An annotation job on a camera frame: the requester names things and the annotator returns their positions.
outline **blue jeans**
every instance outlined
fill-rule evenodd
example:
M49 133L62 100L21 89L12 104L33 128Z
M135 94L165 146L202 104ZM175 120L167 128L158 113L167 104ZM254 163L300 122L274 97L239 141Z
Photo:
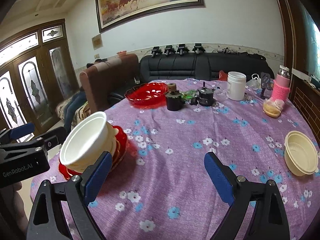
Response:
M70 102L64 108L64 111L63 111L64 126L63 127L66 129L68 134L71 132L71 123L77 109L81 107L86 101L87 101L87 98L85 96L85 92L79 91L71 98Z

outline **pink thermos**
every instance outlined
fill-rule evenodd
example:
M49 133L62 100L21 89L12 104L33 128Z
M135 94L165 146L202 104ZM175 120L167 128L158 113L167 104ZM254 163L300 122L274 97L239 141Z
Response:
M290 73L289 68L280 65L276 80L274 80L271 98L286 101L290 93Z

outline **purple tablecloth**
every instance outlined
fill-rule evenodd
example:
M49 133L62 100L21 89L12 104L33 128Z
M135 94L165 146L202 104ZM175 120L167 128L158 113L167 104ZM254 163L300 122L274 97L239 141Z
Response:
M202 86L193 79L170 82L182 91ZM121 126L137 149L130 147L89 205L107 239L210 239L228 205L204 168L204 155L209 151L236 175L263 183L274 179L283 197L291 238L302 236L320 206L320 173L291 174L284 161L284 138L289 131L298 130L315 145L316 140L290 102L278 119L272 119L262 111L259 90L246 92L251 100L228 99L217 107L186 104L177 112L166 107L141 110L123 100L106 111L109 122ZM58 157L50 160L48 172L34 178L33 199L42 180L65 181L58 171ZM254 204L248 207L237 239L246 232ZM80 239L66 203L63 207L74 239Z

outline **person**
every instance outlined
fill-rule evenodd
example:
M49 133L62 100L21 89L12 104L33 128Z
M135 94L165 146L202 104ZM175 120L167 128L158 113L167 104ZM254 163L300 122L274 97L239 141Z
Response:
M102 62L102 59L98 58L95 60L94 63L96 64L100 62ZM88 63L87 68L89 68L92 65L93 65L92 63ZM85 95L84 88L81 86L79 92L73 95L73 97L68 102L68 104L66 105L63 111L63 116L64 116L63 127L66 129L67 134L71 132L72 120L73 120L73 117L75 116L77 109L81 107L86 101L87 101L87 97Z

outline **metal bolt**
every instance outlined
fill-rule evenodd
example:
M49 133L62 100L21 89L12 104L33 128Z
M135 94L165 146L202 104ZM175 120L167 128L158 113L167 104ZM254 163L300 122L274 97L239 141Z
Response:
M238 176L237 177L237 180L239 181L239 182L245 182L245 176Z
M274 180L272 180L272 179L269 179L269 180L268 180L268 184L269 184L270 186L275 186L275 185L276 185L276 182L275 182Z
M71 177L71 180L73 181L73 182L76 182L76 181L78 181L80 179L80 176L79 175L75 175L75 176L72 176Z
M47 186L48 184L49 184L49 181L47 179L42 182L43 186Z

